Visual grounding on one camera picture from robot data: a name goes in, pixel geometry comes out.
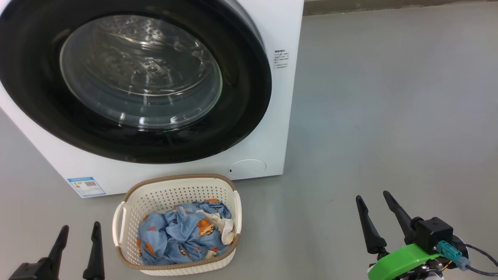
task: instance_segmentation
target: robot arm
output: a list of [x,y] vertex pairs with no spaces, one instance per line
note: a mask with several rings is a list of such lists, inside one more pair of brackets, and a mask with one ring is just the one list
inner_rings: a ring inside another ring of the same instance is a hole
[[356,204],[367,251],[377,254],[377,263],[371,264],[368,270],[369,280],[443,279],[444,269],[454,269],[457,266],[437,251],[440,241],[448,242],[468,259],[467,248],[460,238],[453,235],[451,226],[437,217],[427,221],[420,217],[411,219],[388,191],[383,194],[403,231],[406,246],[392,253],[385,250],[387,243],[372,223],[362,197],[357,196]]
[[[24,263],[12,274],[9,280],[59,280],[62,251],[66,248],[69,226],[63,226],[48,257],[37,263]],[[83,272],[85,280],[104,280],[104,256],[102,252],[102,231],[99,222],[95,222],[92,231],[92,250],[88,267]]]

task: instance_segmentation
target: connector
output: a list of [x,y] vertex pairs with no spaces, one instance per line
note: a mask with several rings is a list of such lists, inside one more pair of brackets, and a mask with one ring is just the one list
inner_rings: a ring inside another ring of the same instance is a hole
[[470,266],[470,260],[465,258],[465,257],[460,257],[456,262],[454,262],[458,268],[460,268],[461,271],[466,271],[468,268],[467,266]]
[[470,266],[469,259],[463,257],[462,252],[458,251],[457,248],[451,246],[451,244],[446,241],[438,242],[437,252],[443,257],[453,261],[461,271],[466,271],[466,266]]
[[437,252],[440,253],[443,257],[453,261],[456,263],[458,258],[462,256],[462,252],[458,251],[457,248],[451,246],[446,241],[439,241],[437,244]]

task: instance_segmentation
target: washing machine door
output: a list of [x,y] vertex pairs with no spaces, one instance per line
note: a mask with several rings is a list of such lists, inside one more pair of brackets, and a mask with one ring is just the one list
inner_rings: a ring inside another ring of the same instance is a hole
[[140,163],[229,149],[271,94],[260,41],[220,0],[12,0],[0,80],[54,136]]

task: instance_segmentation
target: cable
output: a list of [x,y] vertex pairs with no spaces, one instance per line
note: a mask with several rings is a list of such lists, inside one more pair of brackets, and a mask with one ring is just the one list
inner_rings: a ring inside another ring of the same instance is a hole
[[441,271],[444,271],[453,261],[450,261]]
[[489,272],[484,272],[484,271],[481,271],[481,270],[477,270],[475,268],[473,268],[472,266],[470,265],[466,265],[465,266],[466,268],[468,268],[470,271],[473,271],[477,274],[481,274],[481,275],[486,275],[486,276],[495,276],[495,277],[498,277],[498,273],[489,273]]
[[[479,253],[481,253],[481,254],[485,255],[486,257],[488,257],[488,259],[490,259],[490,260],[493,262],[493,264],[495,264],[495,266],[497,266],[497,267],[498,267],[498,262],[497,262],[497,261],[496,261],[496,260],[495,260],[495,259],[494,259],[491,255],[490,255],[490,254],[486,253],[484,250],[481,250],[481,249],[479,249],[479,248],[477,248],[477,247],[474,247],[474,246],[472,246],[472,245],[469,245],[469,244],[460,243],[460,242],[456,242],[456,243],[458,243],[458,244],[462,244],[463,246],[465,246],[465,247],[467,247],[467,248],[474,249],[474,250],[476,250],[477,252],[479,252]],[[481,274],[481,275],[485,275],[485,276],[498,277],[498,273],[484,272],[484,271],[481,271],[481,270],[477,270],[477,269],[473,268],[473,267],[472,267],[472,266],[470,266],[470,265],[466,265],[465,267],[466,267],[466,268],[468,268],[470,271],[475,272],[475,273],[477,273],[477,274]]]
[[463,243],[461,243],[461,244],[462,244],[463,246],[467,247],[467,248],[474,249],[474,250],[476,250],[477,252],[479,252],[479,253],[483,254],[484,256],[488,257],[488,259],[490,259],[490,260],[491,260],[491,261],[495,264],[495,266],[497,266],[497,267],[498,267],[498,262],[497,262],[497,261],[496,261],[496,260],[495,260],[495,259],[494,259],[491,255],[490,255],[490,254],[488,254],[488,253],[484,252],[483,250],[481,250],[481,249],[479,249],[479,248],[477,248],[477,247],[474,247],[474,246],[472,246],[472,245],[469,245],[469,244],[463,244]]

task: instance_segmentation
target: brown basket rim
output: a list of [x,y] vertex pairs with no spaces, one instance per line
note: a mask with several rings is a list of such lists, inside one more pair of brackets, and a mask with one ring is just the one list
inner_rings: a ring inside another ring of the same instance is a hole
[[[143,187],[148,184],[152,183],[159,183],[159,182],[165,182],[165,181],[172,181],[172,180],[179,180],[179,179],[191,179],[191,178],[214,178],[214,179],[220,179],[225,181],[230,187],[232,187],[232,190],[237,191],[235,188],[234,183],[226,178],[223,175],[219,174],[209,174],[209,173],[203,173],[203,174],[187,174],[187,175],[174,175],[174,176],[167,176],[167,177],[161,177],[161,178],[156,178],[156,179],[150,179],[146,180],[143,182],[140,182],[133,186],[126,195],[124,196],[124,202],[128,202],[129,197],[133,192],[135,192],[138,188]],[[218,261],[221,261],[222,259],[228,257],[237,247],[237,244],[239,243],[240,239],[240,234],[236,234],[234,241],[232,244],[229,246],[228,250],[221,256],[219,257],[214,257],[208,260],[202,260],[200,262],[194,262],[194,263],[189,263],[189,264],[175,264],[175,265],[168,265],[168,266],[141,266],[141,265],[134,265],[130,263],[125,256],[123,255],[123,252],[121,251],[120,246],[116,246],[116,252],[118,254],[119,259],[123,264],[125,264],[127,267],[134,269],[134,270],[148,270],[148,271],[159,271],[159,270],[175,270],[175,269],[186,269],[186,268],[191,268],[191,267],[197,267],[197,266],[202,266],[206,264],[211,264],[215,263]]]

